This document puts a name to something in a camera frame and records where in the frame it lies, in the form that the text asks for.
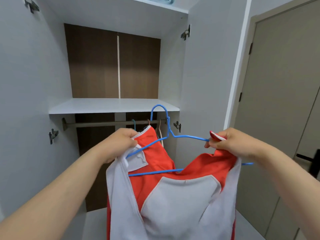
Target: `forearm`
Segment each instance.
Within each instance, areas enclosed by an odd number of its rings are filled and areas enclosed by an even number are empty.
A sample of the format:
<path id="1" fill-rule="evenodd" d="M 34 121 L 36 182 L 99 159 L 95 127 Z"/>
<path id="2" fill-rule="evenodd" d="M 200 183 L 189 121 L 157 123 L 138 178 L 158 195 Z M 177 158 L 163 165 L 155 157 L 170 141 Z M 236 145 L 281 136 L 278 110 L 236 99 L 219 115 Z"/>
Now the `forearm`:
<path id="1" fill-rule="evenodd" d="M 320 182 L 278 149 L 269 146 L 260 160 L 308 240 L 320 238 Z"/>
<path id="2" fill-rule="evenodd" d="M 60 239 L 102 165 L 90 150 L 0 224 L 0 239 Z"/>

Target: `person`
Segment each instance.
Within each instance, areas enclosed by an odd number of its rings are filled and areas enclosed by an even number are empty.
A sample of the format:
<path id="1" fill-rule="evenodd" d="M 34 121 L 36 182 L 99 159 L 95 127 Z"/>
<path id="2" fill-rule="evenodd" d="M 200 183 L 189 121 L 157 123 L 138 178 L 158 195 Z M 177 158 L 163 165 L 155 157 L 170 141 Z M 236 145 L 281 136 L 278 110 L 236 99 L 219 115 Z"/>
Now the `person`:
<path id="1" fill-rule="evenodd" d="M 0 223 L 0 239 L 57 240 L 76 215 L 102 164 L 109 163 L 137 142 L 137 132 L 119 129 L 100 142 L 52 183 Z M 287 155 L 236 129 L 218 133 L 225 141 L 206 142 L 205 148 L 227 150 L 254 160 L 270 175 L 308 240 L 320 239 L 320 182 Z"/>

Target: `hand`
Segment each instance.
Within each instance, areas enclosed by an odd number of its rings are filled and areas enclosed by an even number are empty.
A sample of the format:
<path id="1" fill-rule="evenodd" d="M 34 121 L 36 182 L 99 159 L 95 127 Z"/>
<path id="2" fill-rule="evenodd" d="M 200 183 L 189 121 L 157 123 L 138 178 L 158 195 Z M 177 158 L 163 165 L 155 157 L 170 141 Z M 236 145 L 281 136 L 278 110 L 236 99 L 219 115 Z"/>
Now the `hand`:
<path id="1" fill-rule="evenodd" d="M 102 163 L 110 163 L 126 150 L 137 145 L 138 142 L 131 139 L 137 134 L 138 132 L 133 129 L 120 128 L 90 150 L 97 153 Z"/>
<path id="2" fill-rule="evenodd" d="M 217 134 L 226 138 L 226 140 L 215 141 L 210 138 L 210 141 L 206 142 L 205 148 L 213 147 L 215 149 L 229 151 L 237 157 L 259 160 L 264 156 L 264 152 L 268 150 L 269 147 L 272 147 L 233 128 L 228 128 Z"/>

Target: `closet rod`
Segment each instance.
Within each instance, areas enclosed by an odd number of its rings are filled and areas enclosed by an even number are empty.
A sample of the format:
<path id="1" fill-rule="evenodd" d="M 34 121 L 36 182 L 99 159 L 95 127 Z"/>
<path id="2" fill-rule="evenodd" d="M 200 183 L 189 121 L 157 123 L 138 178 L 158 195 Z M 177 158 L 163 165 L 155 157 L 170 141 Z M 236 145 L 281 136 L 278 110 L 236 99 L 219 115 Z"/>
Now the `closet rod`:
<path id="1" fill-rule="evenodd" d="M 160 120 L 138 120 L 136 125 L 158 124 Z M 65 118 L 62 118 L 62 126 L 65 131 L 68 128 L 82 128 L 82 127 L 101 127 L 101 126 L 115 126 L 115 125 L 134 125 L 133 121 L 112 121 L 112 122 L 90 122 L 90 123 L 67 123 Z"/>

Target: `door handle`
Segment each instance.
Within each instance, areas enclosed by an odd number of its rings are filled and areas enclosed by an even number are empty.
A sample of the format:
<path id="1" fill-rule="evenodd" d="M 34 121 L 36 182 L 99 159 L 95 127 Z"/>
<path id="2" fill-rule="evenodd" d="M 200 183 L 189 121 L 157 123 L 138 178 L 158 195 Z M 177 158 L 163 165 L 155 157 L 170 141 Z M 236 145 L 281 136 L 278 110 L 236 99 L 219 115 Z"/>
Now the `door handle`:
<path id="1" fill-rule="evenodd" d="M 318 174 L 320 172 L 320 149 L 317 150 L 317 152 L 315 153 L 314 158 L 307 157 L 307 156 L 304 156 L 304 155 L 301 155 L 301 154 L 296 154 L 296 157 L 299 157 L 301 159 L 310 161 L 311 162 L 311 166 L 310 166 L 308 172 L 313 177 L 315 177 L 315 178 L 318 177 Z"/>

